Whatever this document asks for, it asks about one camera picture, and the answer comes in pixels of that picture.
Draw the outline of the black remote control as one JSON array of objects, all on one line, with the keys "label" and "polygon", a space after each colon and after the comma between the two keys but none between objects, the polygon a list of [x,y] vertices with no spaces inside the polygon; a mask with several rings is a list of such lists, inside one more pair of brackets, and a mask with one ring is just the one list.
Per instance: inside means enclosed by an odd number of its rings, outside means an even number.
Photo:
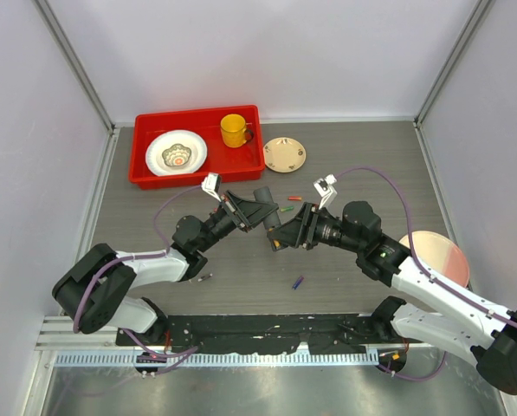
[{"label": "black remote control", "polygon": [[268,209],[268,215],[263,219],[263,225],[266,230],[273,229],[281,224],[278,214],[279,206],[274,201],[272,193],[268,186],[258,188],[253,191],[255,201],[264,204]]}]

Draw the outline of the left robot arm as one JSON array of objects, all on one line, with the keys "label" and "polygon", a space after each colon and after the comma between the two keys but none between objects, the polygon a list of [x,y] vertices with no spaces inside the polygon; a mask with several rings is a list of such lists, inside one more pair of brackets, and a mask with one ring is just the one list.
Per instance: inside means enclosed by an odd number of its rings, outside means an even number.
[{"label": "left robot arm", "polygon": [[206,220],[180,218],[168,248],[127,253],[96,244],[54,286],[52,296],[85,335],[112,326],[136,335],[145,345],[159,344],[169,328],[165,313],[150,299],[133,299],[131,289],[154,283],[181,283],[197,276],[207,263],[205,251],[232,231],[279,225],[278,204],[268,187],[252,199],[226,191]]}]

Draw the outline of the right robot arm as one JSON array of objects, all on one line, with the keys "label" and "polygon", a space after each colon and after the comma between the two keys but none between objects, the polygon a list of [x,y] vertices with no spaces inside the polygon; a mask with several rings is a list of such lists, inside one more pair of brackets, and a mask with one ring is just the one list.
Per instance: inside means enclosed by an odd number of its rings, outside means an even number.
[{"label": "right robot arm", "polygon": [[472,365],[491,386],[517,395],[517,309],[478,296],[433,270],[410,247],[382,232],[381,219],[367,202],[346,204],[339,218],[306,203],[294,218],[268,228],[267,235],[280,246],[311,250],[326,244],[355,253],[366,276],[432,309],[386,299],[372,320],[377,339],[390,342],[400,336],[429,343]]}]

